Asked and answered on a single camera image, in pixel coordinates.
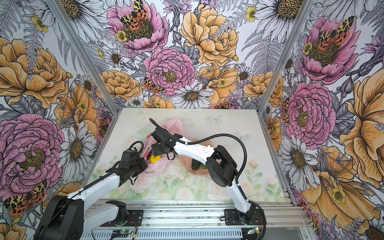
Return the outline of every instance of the translucent plastic bag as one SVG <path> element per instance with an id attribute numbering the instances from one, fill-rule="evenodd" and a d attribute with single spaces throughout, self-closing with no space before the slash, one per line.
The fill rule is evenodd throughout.
<path id="1" fill-rule="evenodd" d="M 183 124 L 179 119 L 171 119 L 167 121 L 163 126 L 170 134 L 179 134 L 179 135 L 184 135 L 184 128 Z M 152 144 L 156 143 L 156 140 L 151 136 L 148 135 L 147 138 L 144 141 L 144 149 L 141 154 L 141 157 L 146 159 L 148 168 L 144 171 L 144 174 L 147 174 L 148 176 L 154 176 L 154 175 L 159 175 L 164 171 L 164 168 L 168 165 L 168 163 L 171 162 L 167 158 L 166 154 L 161 155 L 161 158 L 157 160 L 155 163 L 151 163 L 150 158 L 152 155 Z M 174 154 L 170 153 L 168 154 L 170 159 L 173 159 Z"/>

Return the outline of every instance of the purple flower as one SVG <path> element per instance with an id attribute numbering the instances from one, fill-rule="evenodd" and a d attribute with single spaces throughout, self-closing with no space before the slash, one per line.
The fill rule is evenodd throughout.
<path id="1" fill-rule="evenodd" d="M 331 226 L 331 222 L 320 214 L 318 215 L 318 218 L 320 221 L 322 239 L 339 239 L 339 233 Z"/>
<path id="2" fill-rule="evenodd" d="M 241 83 L 239 83 L 237 86 L 236 86 L 236 91 L 240 91 L 240 92 L 243 92 L 244 90 L 244 87 L 247 86 L 248 84 L 252 84 L 251 81 L 249 80 L 244 80 L 242 81 Z"/>
<path id="3" fill-rule="evenodd" d="M 209 5 L 211 8 L 217 8 L 218 0 L 201 0 L 201 4 Z"/>
<path id="4" fill-rule="evenodd" d="M 290 97 L 288 116 L 288 136 L 299 138 L 310 150 L 321 147 L 336 123 L 329 90 L 320 83 L 300 83 Z"/>
<path id="5" fill-rule="evenodd" d="M 120 21 L 121 17 L 132 14 L 133 4 L 130 7 L 124 4 L 123 8 L 116 6 L 116 9 L 107 9 L 108 24 L 112 26 L 109 31 L 111 34 L 116 35 L 117 41 L 123 44 L 123 49 L 126 50 L 123 54 L 126 56 L 153 51 L 160 46 L 164 46 L 168 40 L 166 17 L 161 18 L 153 4 L 149 6 L 144 0 L 143 3 L 144 8 L 148 11 L 148 19 L 140 23 L 137 30 L 124 27 L 124 24 Z"/>
<path id="6" fill-rule="evenodd" d="M 164 0 L 164 13 L 181 12 L 183 15 L 191 10 L 191 0 Z"/>
<path id="7" fill-rule="evenodd" d="M 192 60 L 172 48 L 159 48 L 144 60 L 147 78 L 153 84 L 163 87 L 165 95 L 173 96 L 175 91 L 195 81 Z"/>
<path id="8" fill-rule="evenodd" d="M 58 168 L 64 134 L 51 120 L 24 114 L 0 123 L 0 197 L 3 201 L 26 195 L 46 181 L 52 187 L 61 176 Z"/>
<path id="9" fill-rule="evenodd" d="M 321 17 L 306 36 L 301 59 L 296 62 L 296 68 L 304 76 L 309 76 L 313 81 L 322 81 L 325 85 L 336 82 L 355 63 L 358 54 L 353 54 L 360 31 L 356 30 L 356 20 L 348 31 L 348 38 L 340 45 L 330 43 L 325 49 L 320 49 L 319 33 L 321 31 L 332 32 L 343 22 L 330 22 Z"/>
<path id="10" fill-rule="evenodd" d="M 239 106 L 239 105 L 240 105 L 240 102 L 241 102 L 241 99 L 240 99 L 240 98 L 242 98 L 242 97 L 240 96 L 240 94 L 238 94 L 238 93 L 233 93 L 233 94 L 229 95 L 229 96 L 225 99 L 225 101 L 229 101 L 229 102 L 232 103 L 233 105 L 235 105 L 235 106 Z"/>
<path id="11" fill-rule="evenodd" d="M 384 41 L 382 41 L 379 37 L 377 36 L 372 36 L 372 43 L 366 43 L 366 47 L 364 47 L 364 52 L 363 53 L 373 53 L 376 54 L 381 47 L 384 46 Z"/>

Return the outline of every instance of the electrical connector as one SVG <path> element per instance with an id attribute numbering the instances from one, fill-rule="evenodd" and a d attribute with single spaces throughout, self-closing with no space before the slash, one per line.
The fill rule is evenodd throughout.
<path id="1" fill-rule="evenodd" d="M 247 234 L 254 234 L 254 233 L 257 233 L 257 234 L 260 233 L 260 230 L 259 230 L 258 227 L 252 228 L 251 230 L 249 230 L 249 231 L 247 232 Z"/>

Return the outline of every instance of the white table surface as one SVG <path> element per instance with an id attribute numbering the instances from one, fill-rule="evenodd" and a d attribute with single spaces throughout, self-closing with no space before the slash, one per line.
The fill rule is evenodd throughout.
<path id="1" fill-rule="evenodd" d="M 180 119 L 184 127 L 184 136 L 188 139 L 203 139 L 218 133 L 240 134 L 248 152 L 247 166 L 239 178 L 245 194 L 258 202 L 285 201 L 257 112 L 254 110 L 125 108 L 96 163 L 89 182 L 119 161 L 122 152 L 134 141 L 142 141 L 154 130 L 155 127 L 149 122 L 149 118 L 153 118 L 161 126 L 169 119 Z M 218 137 L 211 141 L 214 146 L 224 146 L 237 163 L 237 169 L 240 168 L 243 151 L 238 142 L 229 137 Z M 134 185 L 126 182 L 104 198 L 170 202 L 230 201 L 224 188 L 215 184 L 210 176 L 189 174 L 179 162 L 178 156 L 161 174 L 155 176 L 140 174 Z"/>

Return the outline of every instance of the flower bud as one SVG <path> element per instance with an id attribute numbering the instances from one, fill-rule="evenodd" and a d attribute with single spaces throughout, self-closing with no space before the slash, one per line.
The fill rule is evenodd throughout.
<path id="1" fill-rule="evenodd" d="M 175 42 L 180 42 L 181 43 L 181 34 L 179 34 L 178 32 L 176 31 L 173 31 L 173 40 Z"/>
<path id="2" fill-rule="evenodd" d="M 29 103 L 29 106 L 34 111 L 39 111 L 43 107 L 43 103 L 38 99 L 32 99 L 31 102 Z"/>
<path id="3" fill-rule="evenodd" d="M 347 135 L 351 131 L 350 124 L 347 121 L 342 121 L 341 123 L 339 123 L 337 128 L 339 132 L 344 135 Z"/>
<path id="4" fill-rule="evenodd" d="M 340 87 L 341 97 L 344 98 L 347 94 L 353 91 L 352 77 L 349 77 Z"/>

